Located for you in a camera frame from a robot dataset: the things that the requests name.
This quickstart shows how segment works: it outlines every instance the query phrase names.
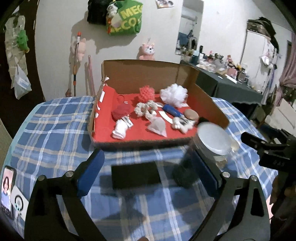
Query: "green shopping bag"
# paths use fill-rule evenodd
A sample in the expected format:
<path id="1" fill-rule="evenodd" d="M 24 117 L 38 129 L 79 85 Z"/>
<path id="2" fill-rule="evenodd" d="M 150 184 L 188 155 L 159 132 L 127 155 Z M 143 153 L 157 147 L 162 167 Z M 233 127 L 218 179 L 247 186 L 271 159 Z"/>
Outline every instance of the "green shopping bag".
<path id="1" fill-rule="evenodd" d="M 142 7 L 143 4 L 134 0 L 116 1 L 122 23 L 118 28 L 110 25 L 107 19 L 107 33 L 113 35 L 138 34 L 142 25 Z"/>

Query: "pink stick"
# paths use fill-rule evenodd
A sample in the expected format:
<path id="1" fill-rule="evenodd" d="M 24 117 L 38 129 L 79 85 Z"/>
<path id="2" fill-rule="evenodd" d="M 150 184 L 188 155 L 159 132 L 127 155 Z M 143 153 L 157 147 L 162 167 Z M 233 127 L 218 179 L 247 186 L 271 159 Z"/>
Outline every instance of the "pink stick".
<path id="1" fill-rule="evenodd" d="M 91 66 L 91 56 L 89 55 L 89 79 L 90 79 L 90 85 L 91 85 L 91 95 L 95 96 L 95 91 L 94 91 L 94 78 L 92 75 L 92 66 Z"/>

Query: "black phone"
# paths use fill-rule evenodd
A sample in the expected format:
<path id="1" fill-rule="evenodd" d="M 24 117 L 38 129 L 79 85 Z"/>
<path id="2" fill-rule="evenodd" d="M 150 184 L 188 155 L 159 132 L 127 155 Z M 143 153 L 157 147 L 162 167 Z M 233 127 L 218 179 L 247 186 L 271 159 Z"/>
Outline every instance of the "black phone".
<path id="1" fill-rule="evenodd" d="M 10 200 L 11 190 L 15 184 L 16 170 L 5 166 L 1 182 L 1 209 L 12 220 L 14 219 L 13 206 Z"/>
<path id="2" fill-rule="evenodd" d="M 111 166 L 113 189 L 129 189 L 161 183 L 156 163 Z"/>

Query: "pink dog plush toy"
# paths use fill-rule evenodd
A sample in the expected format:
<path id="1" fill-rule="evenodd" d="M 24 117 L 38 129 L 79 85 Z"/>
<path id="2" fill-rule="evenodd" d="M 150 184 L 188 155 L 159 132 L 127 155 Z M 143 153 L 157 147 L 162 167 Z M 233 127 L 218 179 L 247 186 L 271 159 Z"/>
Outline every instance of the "pink dog plush toy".
<path id="1" fill-rule="evenodd" d="M 72 48 L 72 53 L 75 54 L 76 44 L 73 43 L 71 45 L 71 48 Z M 79 62 L 82 61 L 85 52 L 86 52 L 86 39 L 83 38 L 83 39 L 80 40 L 79 45 L 78 45 L 77 60 Z"/>
<path id="2" fill-rule="evenodd" d="M 143 44 L 142 52 L 143 52 L 143 55 L 139 57 L 140 60 L 155 60 L 154 44 L 152 45 Z"/>

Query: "table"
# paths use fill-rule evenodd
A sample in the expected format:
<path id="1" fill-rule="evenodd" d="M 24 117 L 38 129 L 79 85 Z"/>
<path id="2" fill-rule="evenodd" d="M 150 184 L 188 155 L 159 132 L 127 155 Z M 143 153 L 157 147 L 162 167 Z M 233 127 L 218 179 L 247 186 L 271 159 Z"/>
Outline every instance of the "table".
<path id="1" fill-rule="evenodd" d="M 75 170 L 93 151 L 87 132 L 94 97 L 54 99 L 37 106 L 19 129 L 8 151 L 4 165 L 17 170 L 15 185 L 29 199 L 39 175 L 60 177 Z M 213 98 L 230 120 L 226 132 L 238 143 L 236 156 L 228 160 L 224 171 L 241 178 L 256 175 L 267 199 L 277 171 L 259 166 L 254 149 L 241 143 L 244 131 L 263 138 L 255 127 L 228 102 Z M 188 240 L 197 230 L 213 205 L 201 183 L 191 188 L 178 187 L 172 170 L 186 146 L 150 150 L 117 150 L 105 152 L 105 163 L 89 194 L 81 199 L 86 211 L 108 241 L 137 241 L 146 236 L 150 241 Z M 112 189 L 111 166 L 156 161 L 161 185 L 118 192 Z M 75 232 L 65 205 L 58 198 L 68 229 Z M 24 221 L 10 220 L 21 236 Z"/>
<path id="2" fill-rule="evenodd" d="M 224 75 L 208 72 L 184 60 L 180 64 L 190 65 L 198 69 L 200 73 L 196 84 L 209 96 L 221 98 L 233 104 L 248 119 L 250 119 L 255 108 L 261 104 L 263 95 L 249 88 L 246 84 L 235 84 Z"/>

